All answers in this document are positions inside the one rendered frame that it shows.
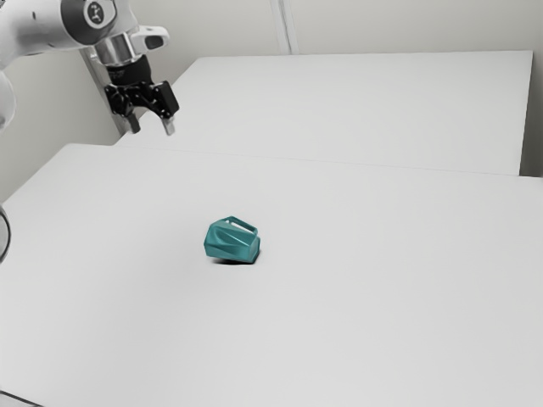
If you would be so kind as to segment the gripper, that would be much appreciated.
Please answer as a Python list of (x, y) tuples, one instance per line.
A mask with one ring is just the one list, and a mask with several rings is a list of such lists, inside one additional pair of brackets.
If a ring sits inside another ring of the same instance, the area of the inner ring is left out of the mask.
[(134, 105), (125, 91), (125, 87), (142, 88), (146, 96), (147, 109), (157, 115), (167, 136), (175, 132), (174, 119), (180, 106), (168, 81), (153, 83), (148, 57), (122, 66), (106, 67), (109, 84), (104, 87), (111, 113), (120, 119), (123, 130), (136, 134), (141, 130), (138, 118), (134, 113)]

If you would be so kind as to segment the teal faceted mug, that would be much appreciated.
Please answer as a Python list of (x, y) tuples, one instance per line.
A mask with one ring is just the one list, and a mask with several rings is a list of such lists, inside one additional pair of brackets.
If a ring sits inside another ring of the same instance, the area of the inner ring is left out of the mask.
[(204, 238), (208, 257), (253, 264), (260, 254), (258, 229), (235, 216), (211, 223)]

